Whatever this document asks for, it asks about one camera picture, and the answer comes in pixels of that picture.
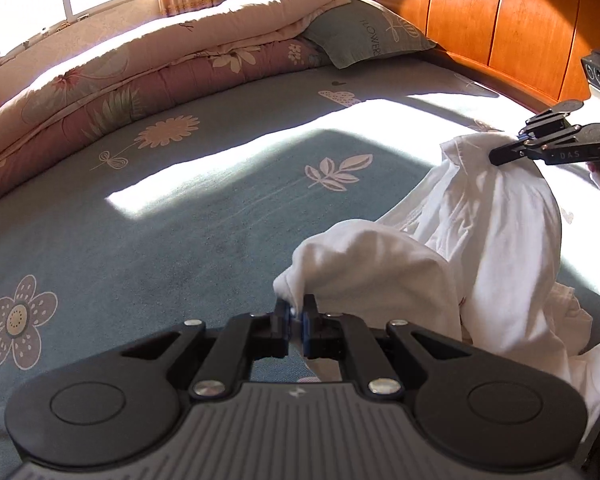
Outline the white long sleeve shirt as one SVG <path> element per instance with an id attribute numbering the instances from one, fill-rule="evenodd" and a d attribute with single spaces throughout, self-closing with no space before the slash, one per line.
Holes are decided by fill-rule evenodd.
<path id="1" fill-rule="evenodd" d="M 300 308 L 384 327 L 402 318 L 550 373 L 600 417 L 600 343 L 559 284 L 562 219 L 534 162 L 490 163 L 496 134 L 442 145 L 442 163 L 376 221 L 346 220 L 304 240 L 275 279 Z"/>

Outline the orange wooden headboard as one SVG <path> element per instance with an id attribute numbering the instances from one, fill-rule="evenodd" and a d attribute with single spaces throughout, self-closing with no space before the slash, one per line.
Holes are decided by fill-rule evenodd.
<path id="1" fill-rule="evenodd" d="M 581 60 L 600 50 L 600 0 L 375 0 L 437 43 L 426 60 L 542 110 L 590 95 Z"/>

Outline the teal floral pillow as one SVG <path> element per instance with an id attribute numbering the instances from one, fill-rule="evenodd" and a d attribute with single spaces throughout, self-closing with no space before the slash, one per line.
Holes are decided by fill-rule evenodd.
<path id="1" fill-rule="evenodd" d="M 371 58 L 427 51 L 437 44 L 415 25 L 374 0 L 350 0 L 309 24 L 302 36 L 340 70 Z"/>

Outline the teal floral bed sheet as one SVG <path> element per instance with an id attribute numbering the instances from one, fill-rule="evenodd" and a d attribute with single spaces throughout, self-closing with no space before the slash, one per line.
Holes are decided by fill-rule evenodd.
<path id="1" fill-rule="evenodd" d="M 478 82 L 395 58 L 312 68 L 189 99 L 123 126 L 0 200 L 0 479 L 600 479 L 600 417 L 571 460 L 482 470 L 437 451 L 399 405 L 308 359 L 300 308 L 274 292 L 307 238 L 376 221 L 443 160 L 442 145 L 530 112 Z M 559 284 L 600 343 L 600 199 L 582 165 L 531 160 L 562 219 Z M 136 460 L 55 469 L 20 456 L 9 398 L 51 370 L 201 320 L 283 322 L 286 356 L 232 396 L 194 404 Z"/>

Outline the pink floral folded quilt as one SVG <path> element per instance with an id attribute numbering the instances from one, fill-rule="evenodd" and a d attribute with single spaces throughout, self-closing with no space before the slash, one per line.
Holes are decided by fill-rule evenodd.
<path id="1" fill-rule="evenodd" d="M 292 38 L 347 1 L 225 0 L 145 23 L 50 68 L 0 107 L 0 199 L 104 134 L 88 127 L 68 136 L 52 131 L 89 102 L 198 54 Z"/>

